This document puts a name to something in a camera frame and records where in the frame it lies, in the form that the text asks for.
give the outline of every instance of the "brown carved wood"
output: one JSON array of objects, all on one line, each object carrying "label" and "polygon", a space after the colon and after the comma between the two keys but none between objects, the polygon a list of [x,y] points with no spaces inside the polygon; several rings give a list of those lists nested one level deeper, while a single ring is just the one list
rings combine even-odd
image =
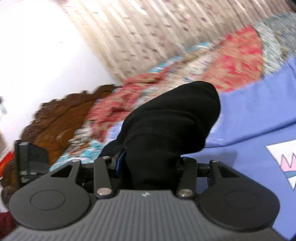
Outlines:
[{"label": "brown carved wood", "polygon": [[[93,94],[83,91],[41,104],[35,119],[23,130],[21,140],[45,148],[52,165],[68,148],[68,140],[74,136],[74,131],[82,126],[94,102],[105,98],[115,88],[114,85],[103,85]],[[14,161],[11,161],[3,170],[1,185],[17,189],[15,175]]]}]

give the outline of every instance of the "ribbed gray surface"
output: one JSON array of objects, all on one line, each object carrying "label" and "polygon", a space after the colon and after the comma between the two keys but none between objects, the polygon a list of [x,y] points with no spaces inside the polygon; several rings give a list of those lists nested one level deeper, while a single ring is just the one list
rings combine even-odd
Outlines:
[{"label": "ribbed gray surface", "polygon": [[205,219],[193,201],[170,191],[120,191],[99,200],[72,226],[55,231],[16,229],[4,241],[283,241],[272,229],[240,234]]}]

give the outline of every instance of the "curtain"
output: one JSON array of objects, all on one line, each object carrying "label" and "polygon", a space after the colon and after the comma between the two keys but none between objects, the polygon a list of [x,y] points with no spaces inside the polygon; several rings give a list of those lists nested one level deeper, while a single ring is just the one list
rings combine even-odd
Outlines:
[{"label": "curtain", "polygon": [[57,0],[119,80],[273,14],[285,0]]}]

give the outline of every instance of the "black cloth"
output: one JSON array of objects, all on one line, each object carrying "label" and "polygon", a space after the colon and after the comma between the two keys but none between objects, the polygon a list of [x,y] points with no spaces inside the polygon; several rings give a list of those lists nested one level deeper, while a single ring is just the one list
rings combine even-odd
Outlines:
[{"label": "black cloth", "polygon": [[180,155],[203,149],[220,113],[212,84],[196,81],[179,86],[135,109],[125,119],[116,140],[100,156],[126,148],[126,165],[135,189],[172,189]]}]

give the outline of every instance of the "pink zigzag print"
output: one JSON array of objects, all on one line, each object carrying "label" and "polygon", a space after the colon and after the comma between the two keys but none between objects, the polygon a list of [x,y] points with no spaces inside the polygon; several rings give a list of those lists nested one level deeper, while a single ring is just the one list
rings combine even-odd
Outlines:
[{"label": "pink zigzag print", "polygon": [[296,156],[295,156],[295,154],[294,153],[292,154],[292,161],[291,161],[290,165],[288,163],[287,158],[284,155],[282,155],[280,167],[283,172],[296,171]]}]

